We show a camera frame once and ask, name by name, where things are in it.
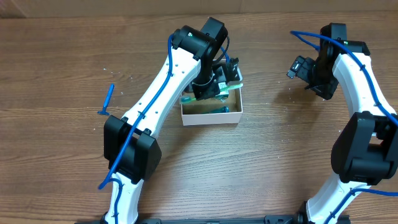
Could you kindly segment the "green white toothpaste tube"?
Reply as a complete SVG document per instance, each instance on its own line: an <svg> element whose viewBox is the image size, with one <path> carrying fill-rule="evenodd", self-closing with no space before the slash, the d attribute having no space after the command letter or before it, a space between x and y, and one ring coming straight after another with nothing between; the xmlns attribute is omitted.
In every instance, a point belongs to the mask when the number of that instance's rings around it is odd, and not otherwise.
<svg viewBox="0 0 398 224"><path fill-rule="evenodd" d="M215 113L229 113L229 107L228 106L222 106L220 108L211 110L209 112L206 112L206 114L215 114Z"/></svg>

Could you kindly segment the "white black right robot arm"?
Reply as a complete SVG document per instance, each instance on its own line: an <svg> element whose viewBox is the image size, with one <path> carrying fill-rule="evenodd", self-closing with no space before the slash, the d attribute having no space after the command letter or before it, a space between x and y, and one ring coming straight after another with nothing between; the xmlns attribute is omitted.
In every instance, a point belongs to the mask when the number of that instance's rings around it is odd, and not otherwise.
<svg viewBox="0 0 398 224"><path fill-rule="evenodd" d="M287 72L307 89L329 100L341 87L349 121L331 150L333 172L287 223L349 223L343 210L361 193L395 197L372 187L397 170L397 112L385 99L373 74L365 42L349 40L346 25L331 23L314 35L316 59L298 56Z"/></svg>

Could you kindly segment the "green white soap bar pack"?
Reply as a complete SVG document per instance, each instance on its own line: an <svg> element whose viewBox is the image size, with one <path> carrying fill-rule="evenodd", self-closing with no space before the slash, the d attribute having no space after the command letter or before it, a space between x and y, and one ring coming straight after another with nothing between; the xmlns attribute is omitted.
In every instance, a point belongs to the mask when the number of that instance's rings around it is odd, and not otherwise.
<svg viewBox="0 0 398 224"><path fill-rule="evenodd" d="M225 82L218 83L218 87L220 89L220 93L215 96L217 100L222 102L226 102L229 97L229 91L226 89L228 86Z"/></svg>

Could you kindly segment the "green toothbrush with cap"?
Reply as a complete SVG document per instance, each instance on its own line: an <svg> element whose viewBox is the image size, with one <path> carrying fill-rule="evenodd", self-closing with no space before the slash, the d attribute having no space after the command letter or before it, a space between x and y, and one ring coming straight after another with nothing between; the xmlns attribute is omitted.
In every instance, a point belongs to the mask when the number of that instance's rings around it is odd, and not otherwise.
<svg viewBox="0 0 398 224"><path fill-rule="evenodd" d="M227 89L228 91L230 91L230 90L236 90L236 89L241 88L242 86L243 86L242 83L237 84L237 85L231 85L231 86L228 85L228 87L227 87L226 89ZM215 96L216 96L216 94L211 94L211 95L210 95L210 98L215 98ZM197 101L197 99L196 99L195 97L191 97L191 96L188 96L188 95L183 95L183 96L181 96L181 98L180 98L180 103L181 103L181 104L193 103L194 101Z"/></svg>

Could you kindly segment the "blue disposable razor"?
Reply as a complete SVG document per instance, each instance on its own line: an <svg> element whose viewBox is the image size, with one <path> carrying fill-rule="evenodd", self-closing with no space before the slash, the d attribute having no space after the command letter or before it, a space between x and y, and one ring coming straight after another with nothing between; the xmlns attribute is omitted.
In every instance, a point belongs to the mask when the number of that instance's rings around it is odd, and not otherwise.
<svg viewBox="0 0 398 224"><path fill-rule="evenodd" d="M110 84L109 89L108 89L108 92L107 92L107 95L106 95L106 98L104 99L104 103L103 103L102 110L101 110L101 111L98 111L98 112L97 112L98 114L100 114L100 115L106 115L106 116L109 115L109 113L107 112L107 108L108 108L109 102L110 102L110 100L111 100L113 91L114 91L114 84L112 83L112 84Z"/></svg>

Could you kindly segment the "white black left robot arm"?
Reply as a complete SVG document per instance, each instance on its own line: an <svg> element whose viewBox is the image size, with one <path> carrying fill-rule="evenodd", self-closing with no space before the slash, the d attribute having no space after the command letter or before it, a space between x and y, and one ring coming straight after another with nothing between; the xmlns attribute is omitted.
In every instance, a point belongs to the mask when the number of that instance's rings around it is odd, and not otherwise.
<svg viewBox="0 0 398 224"><path fill-rule="evenodd" d="M228 58L229 43L221 21L209 18L196 30L183 26L167 41L167 58L141 99L121 118L109 116L104 124L104 158L109 172L99 184L112 184L109 210L100 223L136 223L144 181L162 157L157 138L173 105L218 98L242 87L236 58Z"/></svg>

